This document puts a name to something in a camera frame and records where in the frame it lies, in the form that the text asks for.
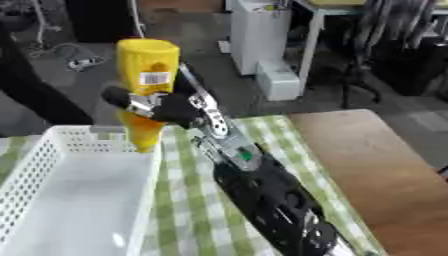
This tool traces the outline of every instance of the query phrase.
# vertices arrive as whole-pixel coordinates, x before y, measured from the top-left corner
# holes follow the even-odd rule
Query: desk leg
[[[302,96],[305,91],[306,81],[308,79],[308,74],[310,72],[314,52],[316,50],[317,39],[319,38],[319,33],[323,25],[324,25],[324,13],[320,10],[317,10],[314,12],[313,18],[309,24],[309,32],[308,32],[308,38],[306,39],[305,53],[303,54],[302,64],[300,65],[299,96]]]

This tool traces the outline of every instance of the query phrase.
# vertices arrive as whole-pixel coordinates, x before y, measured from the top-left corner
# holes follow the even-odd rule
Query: sticker
[[[170,72],[142,72],[140,73],[141,85],[167,84],[171,81]]]

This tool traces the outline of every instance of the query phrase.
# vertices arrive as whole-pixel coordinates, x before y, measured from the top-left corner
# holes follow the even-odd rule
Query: white plastic basket
[[[138,255],[160,162],[122,127],[52,127],[0,188],[0,255]]]

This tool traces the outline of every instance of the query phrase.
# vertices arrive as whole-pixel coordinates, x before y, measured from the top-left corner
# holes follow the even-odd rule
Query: green checkered tablecloth
[[[359,255],[365,251],[387,255],[288,118],[256,117],[235,122],[299,178]],[[189,138],[179,127],[164,129],[163,161],[142,256],[279,255],[220,191],[213,180],[212,163]],[[0,139],[0,180],[38,139]]]

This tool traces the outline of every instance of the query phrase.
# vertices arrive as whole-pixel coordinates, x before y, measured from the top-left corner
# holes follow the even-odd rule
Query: yellow container
[[[179,47],[167,41],[121,40],[118,43],[120,79],[128,90],[138,95],[172,92],[179,55]],[[146,152],[157,143],[165,124],[125,111],[119,112],[119,118],[129,128],[131,140],[139,152]]]

